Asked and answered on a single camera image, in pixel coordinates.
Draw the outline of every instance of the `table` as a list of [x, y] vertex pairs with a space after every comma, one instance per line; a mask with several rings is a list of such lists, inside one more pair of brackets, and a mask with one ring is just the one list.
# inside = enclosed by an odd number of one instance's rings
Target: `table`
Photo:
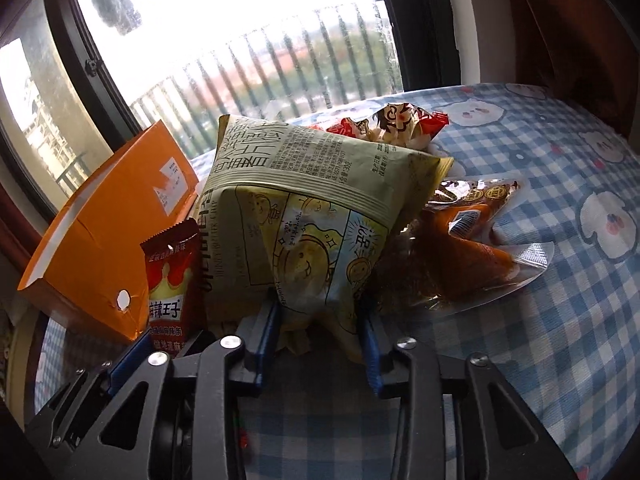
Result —
[[[431, 149], [455, 157], [456, 174], [522, 172], [532, 190], [497, 220], [496, 230], [510, 244], [556, 244], [548, 271], [518, 293], [445, 319], [414, 312], [403, 320], [404, 331], [441, 354], [488, 354], [580, 475], [598, 480], [640, 420], [638, 158], [611, 128], [542, 88], [479, 84], [408, 92], [349, 105], [348, 114], [366, 116], [386, 102], [449, 113], [452, 124]], [[328, 110], [295, 122], [342, 114]], [[193, 164], [206, 174], [212, 160], [209, 153]], [[314, 351], [279, 354], [263, 396], [240, 403], [248, 478], [387, 479], [398, 404], [375, 399], [364, 369], [321, 330], [310, 332]], [[51, 321], [36, 408], [77, 367], [119, 351]], [[449, 460], [448, 471], [453, 468]]]

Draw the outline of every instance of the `orange box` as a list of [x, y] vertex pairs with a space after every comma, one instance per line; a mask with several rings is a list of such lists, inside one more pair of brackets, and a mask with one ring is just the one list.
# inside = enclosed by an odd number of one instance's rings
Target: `orange box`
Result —
[[135, 339], [148, 316], [140, 243], [187, 216], [197, 183], [166, 126], [154, 124], [114, 153], [68, 200], [18, 290], [76, 332]]

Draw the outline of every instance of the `fence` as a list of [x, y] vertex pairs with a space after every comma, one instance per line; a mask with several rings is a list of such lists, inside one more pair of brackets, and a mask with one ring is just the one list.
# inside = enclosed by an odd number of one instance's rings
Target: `fence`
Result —
[[130, 108], [144, 127], [163, 120], [195, 158], [216, 147], [222, 114], [286, 121], [399, 91], [386, 8], [373, 0], [254, 30], [188, 63]]

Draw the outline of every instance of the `window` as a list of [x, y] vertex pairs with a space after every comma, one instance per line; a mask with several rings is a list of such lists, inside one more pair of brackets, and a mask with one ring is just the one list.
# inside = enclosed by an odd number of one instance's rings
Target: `window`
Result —
[[0, 48], [0, 121], [25, 174], [54, 211], [113, 153], [82, 106], [33, 0]]
[[383, 0], [78, 0], [143, 127], [189, 158], [225, 113], [290, 120], [402, 90]]

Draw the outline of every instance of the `candy wrapper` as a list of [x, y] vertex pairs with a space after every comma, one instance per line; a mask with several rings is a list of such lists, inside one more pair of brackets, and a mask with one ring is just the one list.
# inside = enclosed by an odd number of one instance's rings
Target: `candy wrapper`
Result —
[[444, 181], [383, 251], [368, 286], [379, 309], [424, 306], [432, 316], [448, 316], [496, 300], [542, 274], [553, 257], [552, 243], [492, 247], [468, 239], [486, 232], [527, 186], [513, 175]]
[[275, 286], [285, 329], [316, 319], [357, 360], [354, 294], [452, 159], [246, 117], [222, 116], [218, 135], [196, 215], [210, 325]]
[[149, 286], [154, 347], [175, 356], [196, 330], [206, 328], [200, 288], [200, 229], [190, 218], [140, 244]]
[[400, 103], [385, 105], [367, 119], [343, 118], [339, 123], [321, 123], [318, 127], [355, 139], [424, 150], [447, 124], [449, 117], [445, 113], [429, 113], [415, 105]]

